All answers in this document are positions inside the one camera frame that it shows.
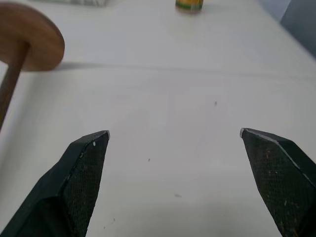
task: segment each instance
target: white object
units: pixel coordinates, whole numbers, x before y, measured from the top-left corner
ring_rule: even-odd
[[[169,0],[34,6],[64,34],[64,61],[105,67],[21,74],[0,134],[0,229],[70,142],[108,129],[87,237],[280,236],[239,131],[316,158],[316,67],[256,1],[197,16]]]

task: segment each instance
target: wooden disc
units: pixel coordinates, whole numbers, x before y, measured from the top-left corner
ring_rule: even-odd
[[[23,41],[30,45],[23,70],[52,70],[64,56],[63,36],[46,16],[19,3],[1,2],[0,60],[11,64]]]

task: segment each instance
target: wooden stick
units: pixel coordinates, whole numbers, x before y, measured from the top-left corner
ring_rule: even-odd
[[[10,101],[18,82],[19,75],[28,54],[30,45],[26,42],[22,42],[16,50],[15,57],[11,64],[8,66],[6,74],[3,78],[0,87],[0,131],[4,122],[6,112],[9,108]]]

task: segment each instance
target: white table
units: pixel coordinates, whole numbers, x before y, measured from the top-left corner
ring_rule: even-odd
[[[197,16],[172,0],[30,3],[64,34],[65,64],[20,77],[0,134],[0,229],[70,142],[108,129],[87,237],[280,236],[239,131],[316,158],[316,67],[257,2],[209,0]]]

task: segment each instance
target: green can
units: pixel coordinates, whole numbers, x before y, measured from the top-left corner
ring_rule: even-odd
[[[200,11],[203,0],[176,0],[176,7],[187,11]]]

